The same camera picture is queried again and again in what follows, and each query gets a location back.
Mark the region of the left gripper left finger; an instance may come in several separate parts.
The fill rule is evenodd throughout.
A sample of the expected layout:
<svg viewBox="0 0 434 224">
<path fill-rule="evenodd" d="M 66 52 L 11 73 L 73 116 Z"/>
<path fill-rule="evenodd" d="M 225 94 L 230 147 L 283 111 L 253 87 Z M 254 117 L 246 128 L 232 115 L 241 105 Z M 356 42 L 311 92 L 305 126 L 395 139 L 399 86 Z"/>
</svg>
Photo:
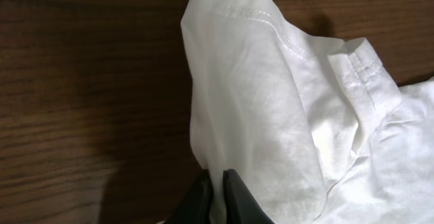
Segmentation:
<svg viewBox="0 0 434 224">
<path fill-rule="evenodd" d="M 202 170 L 165 224 L 210 224 L 214 188 L 209 170 Z"/>
</svg>

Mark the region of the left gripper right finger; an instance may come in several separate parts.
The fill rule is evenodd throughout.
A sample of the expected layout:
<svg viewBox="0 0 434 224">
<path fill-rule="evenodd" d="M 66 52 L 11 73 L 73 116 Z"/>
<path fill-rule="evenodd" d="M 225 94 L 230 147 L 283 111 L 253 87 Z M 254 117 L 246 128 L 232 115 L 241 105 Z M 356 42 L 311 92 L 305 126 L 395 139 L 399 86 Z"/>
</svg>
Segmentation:
<svg viewBox="0 0 434 224">
<path fill-rule="evenodd" d="M 274 224 L 264 213 L 236 170 L 223 172 L 227 224 Z"/>
</svg>

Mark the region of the white printed t-shirt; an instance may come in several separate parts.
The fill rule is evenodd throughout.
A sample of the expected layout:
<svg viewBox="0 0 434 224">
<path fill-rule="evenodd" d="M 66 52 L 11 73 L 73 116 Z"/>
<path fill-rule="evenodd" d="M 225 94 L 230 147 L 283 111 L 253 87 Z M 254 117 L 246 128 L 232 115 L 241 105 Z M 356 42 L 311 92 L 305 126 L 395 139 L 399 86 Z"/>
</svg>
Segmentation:
<svg viewBox="0 0 434 224">
<path fill-rule="evenodd" d="M 226 223 L 236 170 L 274 223 L 432 223 L 433 81 L 398 86 L 364 38 L 316 37 L 273 0 L 189 0 L 190 142 Z"/>
</svg>

